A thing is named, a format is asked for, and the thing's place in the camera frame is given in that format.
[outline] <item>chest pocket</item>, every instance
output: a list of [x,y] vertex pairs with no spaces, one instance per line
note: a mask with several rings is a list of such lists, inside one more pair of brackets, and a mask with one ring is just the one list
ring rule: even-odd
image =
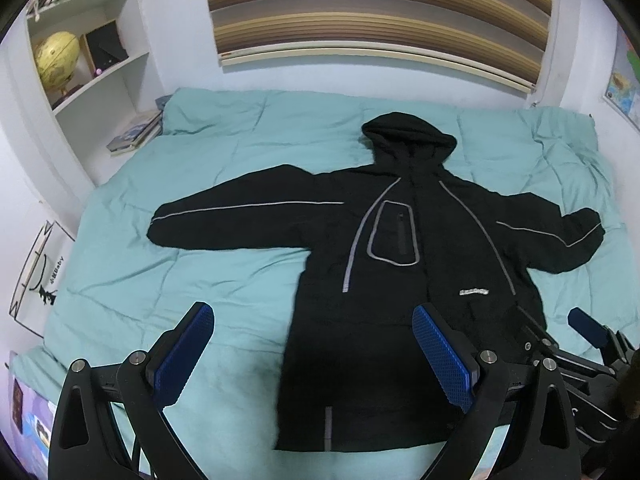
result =
[[408,204],[385,200],[373,224],[367,254],[399,267],[420,261],[414,212]]

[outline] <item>teal bedsheet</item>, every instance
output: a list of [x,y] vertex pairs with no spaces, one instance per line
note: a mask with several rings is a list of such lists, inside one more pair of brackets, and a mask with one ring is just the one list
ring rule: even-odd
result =
[[[15,373],[55,402],[74,359],[121,362],[148,349],[193,302],[206,301],[216,314],[214,336],[165,413],[207,476],[419,478],[439,445],[356,454],[272,450],[280,361],[306,251],[183,251],[145,237],[162,203],[250,171],[293,164],[319,173],[369,164],[360,127],[393,110],[455,136],[458,147],[446,167],[462,178],[503,194],[534,192],[563,213],[599,211],[607,234],[588,264],[557,276],[531,273],[549,330],[565,349],[596,356],[566,325],[574,306],[638,342],[634,258],[590,118],[558,108],[498,112],[312,92],[183,89],[166,106],[164,135],[92,194],[44,344],[18,356]],[[130,446],[122,412],[118,420]],[[484,464],[503,437],[504,429],[497,430]]]

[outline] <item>silver screw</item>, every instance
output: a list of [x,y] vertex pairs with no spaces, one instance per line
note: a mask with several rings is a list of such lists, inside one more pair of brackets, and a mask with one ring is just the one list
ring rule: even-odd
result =
[[82,359],[78,359],[76,361],[73,361],[73,363],[71,363],[71,371],[72,372],[79,372],[80,370],[82,370],[84,368],[84,361]]
[[133,354],[129,356],[129,362],[132,365],[139,365],[140,363],[145,362],[145,359],[146,359],[146,354],[142,350],[133,352]]
[[488,365],[495,363],[498,360],[498,356],[491,352],[491,350],[482,350],[480,352],[480,358]]
[[549,371],[553,371],[556,368],[558,368],[558,365],[556,365],[556,362],[553,359],[550,359],[548,357],[542,359],[542,364],[545,366],[545,368]]

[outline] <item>zebra blind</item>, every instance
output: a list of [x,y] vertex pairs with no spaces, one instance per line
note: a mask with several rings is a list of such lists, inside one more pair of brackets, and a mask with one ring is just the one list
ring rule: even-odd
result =
[[552,0],[208,0],[223,64],[346,54],[424,60],[535,85]]

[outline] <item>jacket's left sleeve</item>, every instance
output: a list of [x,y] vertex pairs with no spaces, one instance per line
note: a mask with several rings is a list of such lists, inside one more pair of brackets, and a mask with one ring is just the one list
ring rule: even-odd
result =
[[604,238],[600,216],[580,209],[562,216],[560,208],[533,193],[492,193],[494,232],[527,267],[557,274],[588,262]]
[[327,176],[288,165],[245,174],[160,206],[147,237],[181,249],[312,248],[342,205]]

